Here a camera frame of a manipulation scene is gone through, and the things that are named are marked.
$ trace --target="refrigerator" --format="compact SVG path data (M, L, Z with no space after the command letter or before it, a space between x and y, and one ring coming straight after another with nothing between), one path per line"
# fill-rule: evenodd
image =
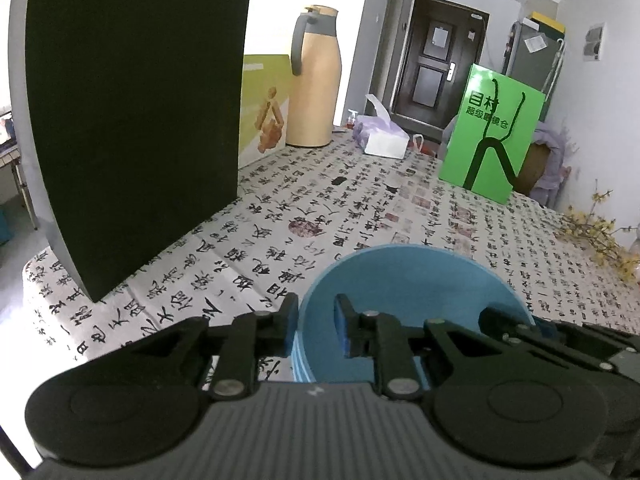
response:
M511 27L502 74L548 94L540 113L541 121L545 120L551 104L555 86L552 83L561 66L563 41L549 38L544 32L521 22Z

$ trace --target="dark brown door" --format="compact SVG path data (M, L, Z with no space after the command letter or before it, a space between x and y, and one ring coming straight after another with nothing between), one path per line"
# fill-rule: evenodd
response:
M484 40L482 20L472 15L488 19L485 13L455 4L415 0L394 106L399 116L394 119L401 126L418 133L419 123L445 128L458 113L469 69L479 59Z

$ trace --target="floor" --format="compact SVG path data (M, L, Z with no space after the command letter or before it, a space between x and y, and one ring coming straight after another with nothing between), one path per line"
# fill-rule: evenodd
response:
M35 466L40 457L24 423L24 407L39 384L68 368L68 358L37 337L22 310L22 267L47 246L44 233L33 229L20 198L0 208L14 234L0 246L0 426ZM0 478L19 478L1 455Z
M391 119L404 131L406 131L409 136L415 134L422 135L425 142L430 145L430 148L433 149L435 147L433 151L438 151L438 146L440 145L440 141L442 140L442 129L431 126L430 124L421 123L419 121L412 121L408 118L405 118L404 116L399 116L397 114L391 114Z

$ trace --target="blue plastic basin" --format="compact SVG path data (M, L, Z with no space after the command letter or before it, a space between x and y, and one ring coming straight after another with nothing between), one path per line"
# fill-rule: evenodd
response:
M385 245L350 254L328 267L308 290L292 351L301 382L372 381L368 358L346 359L334 326L334 298L346 294L356 312L377 310L405 326L441 317L480 332L478 316L499 303L512 316L533 318L498 276L458 254L420 245Z

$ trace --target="green box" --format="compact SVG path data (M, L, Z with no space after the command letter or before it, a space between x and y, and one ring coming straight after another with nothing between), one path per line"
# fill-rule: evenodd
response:
M439 178L506 203L544 100L530 86L473 65Z

